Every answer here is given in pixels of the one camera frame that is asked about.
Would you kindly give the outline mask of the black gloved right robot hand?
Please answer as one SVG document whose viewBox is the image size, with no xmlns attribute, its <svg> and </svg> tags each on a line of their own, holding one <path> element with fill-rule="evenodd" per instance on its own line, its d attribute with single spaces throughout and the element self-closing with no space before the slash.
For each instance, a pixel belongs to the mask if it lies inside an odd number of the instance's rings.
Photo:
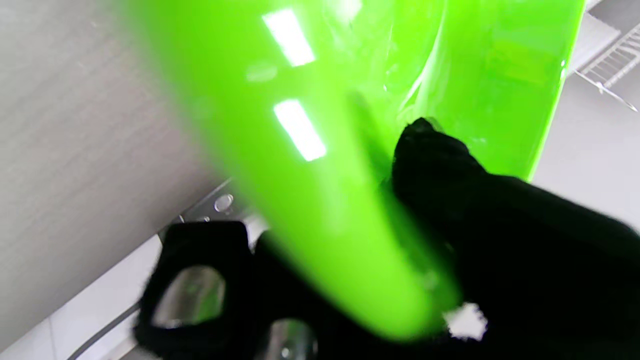
<svg viewBox="0 0 640 360">
<path fill-rule="evenodd" d="M 637 360 L 639 234 L 516 177 L 489 173 L 434 118 L 406 125 L 391 191 L 454 272 L 480 340 L 446 323 L 382 339 L 311 289 L 263 231 L 172 225 L 133 328 L 163 360 Z"/>
</svg>

